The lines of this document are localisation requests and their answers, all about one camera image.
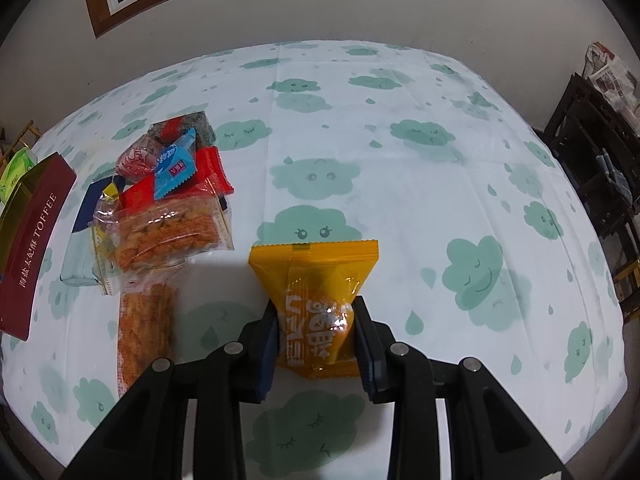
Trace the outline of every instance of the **chair leg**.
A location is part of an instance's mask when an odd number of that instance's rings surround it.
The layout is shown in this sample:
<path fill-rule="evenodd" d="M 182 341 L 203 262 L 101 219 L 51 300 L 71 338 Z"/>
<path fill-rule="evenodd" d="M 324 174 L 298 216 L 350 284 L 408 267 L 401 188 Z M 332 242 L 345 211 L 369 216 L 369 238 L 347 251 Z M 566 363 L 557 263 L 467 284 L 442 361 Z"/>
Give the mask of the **chair leg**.
<path fill-rule="evenodd" d="M 625 323 L 640 317 L 640 288 L 636 288 L 631 295 L 620 301 L 620 309 Z"/>

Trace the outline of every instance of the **peanut snack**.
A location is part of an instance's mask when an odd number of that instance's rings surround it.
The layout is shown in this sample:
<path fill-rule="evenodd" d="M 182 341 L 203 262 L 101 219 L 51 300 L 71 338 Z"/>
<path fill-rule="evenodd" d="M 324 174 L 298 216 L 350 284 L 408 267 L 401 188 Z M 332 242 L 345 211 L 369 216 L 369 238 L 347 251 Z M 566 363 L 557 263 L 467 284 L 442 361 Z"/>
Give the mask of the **peanut snack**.
<path fill-rule="evenodd" d="M 377 260 L 376 240 L 252 247 L 278 311 L 280 365 L 311 379 L 358 375 L 351 302 Z"/>

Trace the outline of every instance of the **wall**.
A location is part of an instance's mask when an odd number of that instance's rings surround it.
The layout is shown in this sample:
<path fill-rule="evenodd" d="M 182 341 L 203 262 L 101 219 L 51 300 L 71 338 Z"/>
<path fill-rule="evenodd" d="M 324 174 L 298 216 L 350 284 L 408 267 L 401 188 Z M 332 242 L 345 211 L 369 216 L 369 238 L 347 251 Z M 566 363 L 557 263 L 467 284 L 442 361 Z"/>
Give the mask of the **wall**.
<path fill-rule="evenodd" d="M 0 123 L 53 126 L 120 84 L 194 56 L 259 43 L 361 39 L 453 56 L 532 126 L 551 115 L 587 45 L 640 75 L 601 0 L 172 0 L 96 40 L 84 0 L 32 0 L 0 47 Z"/>

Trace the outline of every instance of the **light blue package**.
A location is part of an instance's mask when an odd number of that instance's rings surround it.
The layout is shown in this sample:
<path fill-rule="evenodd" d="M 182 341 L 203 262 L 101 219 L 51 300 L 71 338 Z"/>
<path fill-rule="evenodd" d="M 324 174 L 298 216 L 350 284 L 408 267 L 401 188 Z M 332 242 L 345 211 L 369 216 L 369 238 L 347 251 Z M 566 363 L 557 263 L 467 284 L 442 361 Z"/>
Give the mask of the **light blue package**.
<path fill-rule="evenodd" d="M 160 200 L 195 174 L 196 163 L 193 160 L 193 149 L 191 149 L 195 140 L 196 130 L 190 128 L 160 154 L 155 170 L 155 200 Z"/>

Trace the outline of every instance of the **red label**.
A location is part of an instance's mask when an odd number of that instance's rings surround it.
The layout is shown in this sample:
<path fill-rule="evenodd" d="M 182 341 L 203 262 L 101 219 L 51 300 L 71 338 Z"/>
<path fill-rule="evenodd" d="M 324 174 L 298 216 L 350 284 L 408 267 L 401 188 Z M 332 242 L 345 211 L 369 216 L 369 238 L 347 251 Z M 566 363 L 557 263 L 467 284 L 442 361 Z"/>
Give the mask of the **red label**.
<path fill-rule="evenodd" d="M 31 307 L 49 237 L 76 174 L 59 153 L 42 173 L 15 234 L 0 283 L 0 330 L 27 341 Z"/>
<path fill-rule="evenodd" d="M 186 169 L 187 167 L 185 166 L 184 161 L 179 160 L 172 167 L 169 168 L 169 174 L 171 176 L 176 176 L 178 173 L 181 173 Z"/>

